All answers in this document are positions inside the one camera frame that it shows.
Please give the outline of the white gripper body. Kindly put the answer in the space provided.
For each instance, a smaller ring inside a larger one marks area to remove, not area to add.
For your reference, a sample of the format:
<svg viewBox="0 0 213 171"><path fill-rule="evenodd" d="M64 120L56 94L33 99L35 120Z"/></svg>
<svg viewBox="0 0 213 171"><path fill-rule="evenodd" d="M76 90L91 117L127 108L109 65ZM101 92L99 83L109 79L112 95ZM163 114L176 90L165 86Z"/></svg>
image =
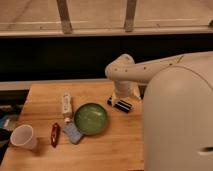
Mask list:
<svg viewBox="0 0 213 171"><path fill-rule="evenodd" d="M130 81L115 81L115 95L118 98L130 97L133 94L133 84Z"/></svg>

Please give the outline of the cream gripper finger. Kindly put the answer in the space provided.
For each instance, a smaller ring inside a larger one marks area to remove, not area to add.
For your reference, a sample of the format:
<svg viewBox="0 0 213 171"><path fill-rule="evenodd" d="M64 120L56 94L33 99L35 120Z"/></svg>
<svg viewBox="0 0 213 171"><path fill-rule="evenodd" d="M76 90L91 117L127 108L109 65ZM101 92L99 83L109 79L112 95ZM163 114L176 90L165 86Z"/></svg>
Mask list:
<svg viewBox="0 0 213 171"><path fill-rule="evenodd" d="M141 100L140 90L137 85L133 89L133 95L137 100Z"/></svg>
<svg viewBox="0 0 213 171"><path fill-rule="evenodd" d="M112 93L112 96L111 96L112 106L115 106L116 102L117 102L117 97L116 97L115 93Z"/></svg>

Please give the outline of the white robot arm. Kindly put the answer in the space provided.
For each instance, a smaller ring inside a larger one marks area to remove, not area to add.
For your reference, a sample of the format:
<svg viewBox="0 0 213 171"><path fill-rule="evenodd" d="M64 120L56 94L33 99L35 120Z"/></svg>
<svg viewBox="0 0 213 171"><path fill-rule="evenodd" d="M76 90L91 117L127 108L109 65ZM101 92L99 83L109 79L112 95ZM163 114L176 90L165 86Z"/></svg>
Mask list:
<svg viewBox="0 0 213 171"><path fill-rule="evenodd" d="M105 68L112 101L142 99L144 171L213 171L213 51Z"/></svg>

